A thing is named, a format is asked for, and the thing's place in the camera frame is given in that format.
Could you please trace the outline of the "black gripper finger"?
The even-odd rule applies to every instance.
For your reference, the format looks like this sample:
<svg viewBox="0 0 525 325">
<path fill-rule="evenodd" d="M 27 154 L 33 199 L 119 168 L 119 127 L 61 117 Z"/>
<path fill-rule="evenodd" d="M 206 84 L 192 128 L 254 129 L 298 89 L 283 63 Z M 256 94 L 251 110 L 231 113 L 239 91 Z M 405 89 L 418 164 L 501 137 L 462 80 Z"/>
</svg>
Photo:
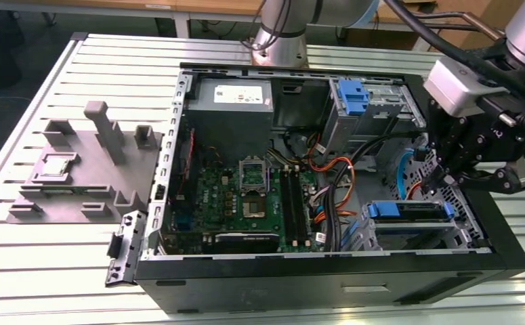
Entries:
<svg viewBox="0 0 525 325">
<path fill-rule="evenodd" d="M 468 134 L 470 131 L 470 119 L 468 116 L 453 117 L 442 109 L 438 101 L 429 100 L 426 116 L 426 126 L 429 135 L 429 145 L 434 150 L 436 167 L 426 176 L 428 185 L 445 185 L 445 177 L 453 179 L 465 169 L 470 162 Z"/>
<path fill-rule="evenodd" d="M 493 173 L 470 168 L 453 178 L 460 188 L 516 194 L 525 191 L 525 162 L 508 162 Z"/>
</svg>

